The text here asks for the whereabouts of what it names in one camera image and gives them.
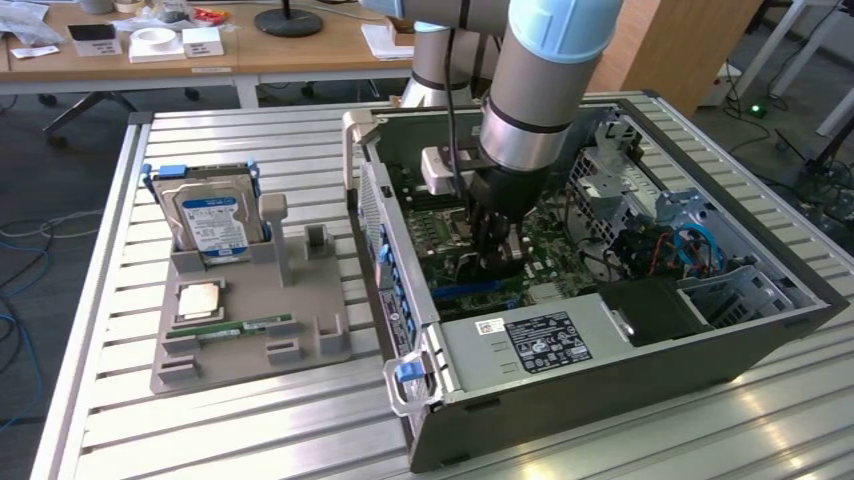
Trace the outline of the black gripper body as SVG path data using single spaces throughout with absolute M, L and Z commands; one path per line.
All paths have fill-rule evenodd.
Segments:
M 521 172 L 490 167 L 476 170 L 468 189 L 474 218 L 497 216 L 508 223 L 520 223 L 541 196 L 547 177 L 545 169 Z

